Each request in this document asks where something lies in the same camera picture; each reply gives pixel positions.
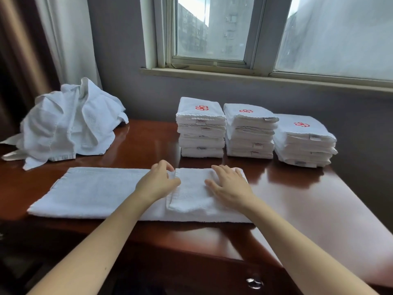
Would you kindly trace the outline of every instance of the window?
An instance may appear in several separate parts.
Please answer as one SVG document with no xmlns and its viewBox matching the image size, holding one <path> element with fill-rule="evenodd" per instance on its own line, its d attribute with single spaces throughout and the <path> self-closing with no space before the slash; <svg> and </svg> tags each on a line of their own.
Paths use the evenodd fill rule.
<svg viewBox="0 0 393 295">
<path fill-rule="evenodd" d="M 160 66 L 393 88 L 393 0 L 157 2 Z"/>
</svg>

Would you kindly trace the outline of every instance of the hand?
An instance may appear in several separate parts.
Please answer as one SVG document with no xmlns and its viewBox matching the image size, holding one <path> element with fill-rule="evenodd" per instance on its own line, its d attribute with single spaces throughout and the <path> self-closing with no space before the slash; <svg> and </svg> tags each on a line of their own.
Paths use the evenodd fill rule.
<svg viewBox="0 0 393 295">
<path fill-rule="evenodd" d="M 166 197 L 181 183 L 179 178 L 169 179 L 167 170 L 173 172 L 174 168 L 165 160 L 154 164 L 136 184 L 134 193 L 146 197 L 152 203 Z"/>
<path fill-rule="evenodd" d="M 217 173 L 221 186 L 210 179 L 206 179 L 205 184 L 224 205 L 241 211 L 257 199 L 238 168 L 235 171 L 228 166 L 211 168 Z"/>
</svg>

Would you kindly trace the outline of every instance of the wooden table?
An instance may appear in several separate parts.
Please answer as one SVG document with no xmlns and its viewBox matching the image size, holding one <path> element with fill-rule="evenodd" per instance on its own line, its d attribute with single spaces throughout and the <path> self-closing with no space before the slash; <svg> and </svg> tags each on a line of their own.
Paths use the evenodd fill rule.
<svg viewBox="0 0 393 295">
<path fill-rule="evenodd" d="M 23 162 L 0 162 L 2 244 L 63 256 L 101 222 L 28 216 L 70 167 L 150 168 L 161 159 L 175 168 L 240 167 L 254 192 L 294 227 L 370 284 L 393 287 L 393 236 L 327 167 L 308 169 L 276 160 L 181 158 L 176 124 L 132 120 L 115 130 L 103 156 L 49 162 L 24 171 Z M 0 145 L 0 154 L 12 147 Z M 119 265 L 142 280 L 225 294 L 296 294 L 296 287 L 262 234 L 251 224 L 139 222 Z M 261 290 L 248 287 L 259 278 Z"/>
</svg>

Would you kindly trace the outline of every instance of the gray wall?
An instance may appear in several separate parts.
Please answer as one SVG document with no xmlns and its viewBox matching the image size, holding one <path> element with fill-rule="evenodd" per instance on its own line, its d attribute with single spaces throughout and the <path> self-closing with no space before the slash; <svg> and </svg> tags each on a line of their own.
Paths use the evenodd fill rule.
<svg viewBox="0 0 393 295">
<path fill-rule="evenodd" d="M 393 96 L 303 84 L 141 75 L 145 52 L 139 0 L 88 4 L 103 88 L 121 99 L 129 118 L 174 121 L 182 96 L 313 116 L 338 139 L 335 171 L 393 232 Z"/>
</svg>

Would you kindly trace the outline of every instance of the brown curtain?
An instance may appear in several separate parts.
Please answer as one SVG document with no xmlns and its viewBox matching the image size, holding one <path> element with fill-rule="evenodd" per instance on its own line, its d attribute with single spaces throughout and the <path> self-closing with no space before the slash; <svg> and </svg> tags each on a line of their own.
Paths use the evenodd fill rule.
<svg viewBox="0 0 393 295">
<path fill-rule="evenodd" d="M 0 140 L 38 95 L 60 87 L 34 0 L 0 0 Z"/>
</svg>

